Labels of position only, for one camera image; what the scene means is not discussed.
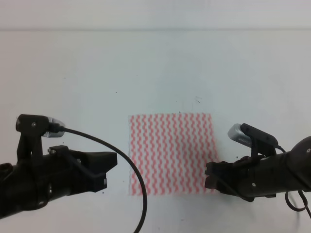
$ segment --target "white wall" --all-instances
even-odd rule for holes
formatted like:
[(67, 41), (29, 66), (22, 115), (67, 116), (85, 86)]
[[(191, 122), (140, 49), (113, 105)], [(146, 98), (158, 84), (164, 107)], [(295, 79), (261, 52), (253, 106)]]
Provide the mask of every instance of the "white wall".
[(309, 0), (0, 0), (0, 30), (310, 28)]
[[(0, 41), (0, 163), (16, 162), (20, 113), (54, 116), (128, 151), (128, 115), (209, 112), (227, 161), (250, 152), (227, 137), (237, 122), (271, 133), (286, 150), (310, 135), (309, 31), (1, 32)], [(68, 134), (44, 140), (44, 150), (63, 142), (105, 150)], [(1, 220), (0, 229), (132, 232), (142, 199), (127, 195), (129, 165), (118, 159), (104, 194), (53, 201)], [(148, 200), (144, 233), (310, 231), (308, 214), (290, 210), (284, 194), (253, 203), (219, 194)]]

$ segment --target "white table surface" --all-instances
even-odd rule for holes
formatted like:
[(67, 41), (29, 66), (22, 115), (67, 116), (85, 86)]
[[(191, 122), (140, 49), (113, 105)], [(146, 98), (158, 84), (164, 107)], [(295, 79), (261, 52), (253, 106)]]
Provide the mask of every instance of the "white table surface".
[[(21, 113), (53, 116), (128, 152), (129, 115), (207, 112), (221, 160), (249, 155), (227, 137), (234, 123), (266, 131), (290, 150), (311, 135), (310, 41), (309, 31), (0, 32), (0, 163), (17, 160)], [(63, 142), (106, 150), (68, 134), (44, 139), (43, 148)], [(1, 220), (0, 229), (132, 232), (142, 198), (128, 196), (129, 165), (118, 163), (104, 194), (55, 200)], [(149, 197), (142, 232), (304, 233), (309, 225), (284, 194), (248, 203), (217, 193)]]

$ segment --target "pink patterned cloth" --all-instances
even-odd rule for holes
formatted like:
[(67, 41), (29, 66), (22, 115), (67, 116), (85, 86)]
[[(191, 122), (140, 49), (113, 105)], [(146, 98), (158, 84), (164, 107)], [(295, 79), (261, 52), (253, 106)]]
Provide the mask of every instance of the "pink patterned cloth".
[[(179, 113), (130, 116), (130, 157), (148, 195), (200, 194), (206, 163), (218, 161), (210, 114)], [(141, 195), (131, 170), (130, 195)]]

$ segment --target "screw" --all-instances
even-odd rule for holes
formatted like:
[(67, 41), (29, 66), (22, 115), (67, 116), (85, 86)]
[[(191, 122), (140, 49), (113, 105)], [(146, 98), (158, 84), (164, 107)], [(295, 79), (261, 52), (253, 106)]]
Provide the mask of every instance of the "screw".
[(52, 195), (52, 185), (49, 184), (49, 194)]

